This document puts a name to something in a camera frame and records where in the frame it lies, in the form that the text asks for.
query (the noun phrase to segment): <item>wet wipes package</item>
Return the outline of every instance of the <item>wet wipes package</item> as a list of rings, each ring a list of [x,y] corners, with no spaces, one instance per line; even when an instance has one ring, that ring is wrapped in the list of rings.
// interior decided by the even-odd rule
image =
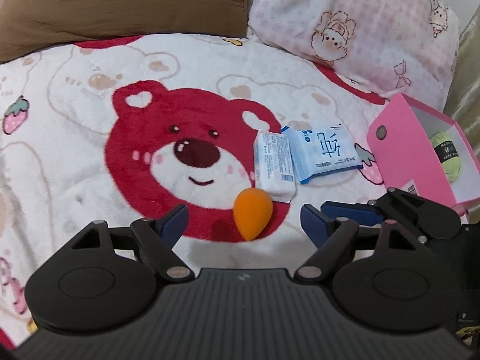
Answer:
[[[290,203],[296,187],[288,137],[259,130],[253,143],[253,160],[255,186],[274,202]]]
[[[293,166],[301,184],[314,176],[363,168],[341,125],[301,131],[284,127],[282,134],[289,138]]]

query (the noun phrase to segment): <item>bear nose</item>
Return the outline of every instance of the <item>bear nose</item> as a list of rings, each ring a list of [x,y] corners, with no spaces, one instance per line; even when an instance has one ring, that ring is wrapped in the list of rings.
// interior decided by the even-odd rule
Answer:
[[[105,74],[100,73],[93,74],[93,76],[88,79],[88,85],[90,85],[97,91],[111,88],[115,86],[116,83],[117,81],[115,81],[114,79],[111,79]]]
[[[220,159],[220,150],[206,140],[183,138],[173,149],[177,159],[193,168],[209,168]]]

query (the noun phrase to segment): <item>yarn label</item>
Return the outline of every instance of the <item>yarn label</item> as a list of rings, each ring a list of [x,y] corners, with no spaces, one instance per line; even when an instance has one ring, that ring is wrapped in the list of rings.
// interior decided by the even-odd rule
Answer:
[[[418,196],[417,186],[415,185],[415,182],[413,180],[410,180],[401,189],[402,189],[402,191],[405,191],[405,192],[408,192],[408,193],[411,193],[413,195]]]
[[[457,149],[451,140],[440,143],[435,146],[434,150],[441,164],[450,158],[458,157]]]

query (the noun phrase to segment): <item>brown pillow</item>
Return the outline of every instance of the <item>brown pillow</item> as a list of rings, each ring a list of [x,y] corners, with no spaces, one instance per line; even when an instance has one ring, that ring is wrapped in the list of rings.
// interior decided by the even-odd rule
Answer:
[[[53,44],[148,33],[245,37],[247,0],[5,0],[0,62]]]

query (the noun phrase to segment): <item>white wet wipes package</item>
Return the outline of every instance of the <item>white wet wipes package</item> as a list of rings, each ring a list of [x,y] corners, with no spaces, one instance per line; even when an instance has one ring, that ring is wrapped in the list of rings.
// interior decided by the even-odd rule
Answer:
[[[253,143],[255,186],[274,202],[290,203],[295,194],[295,178],[287,136],[259,130]]]

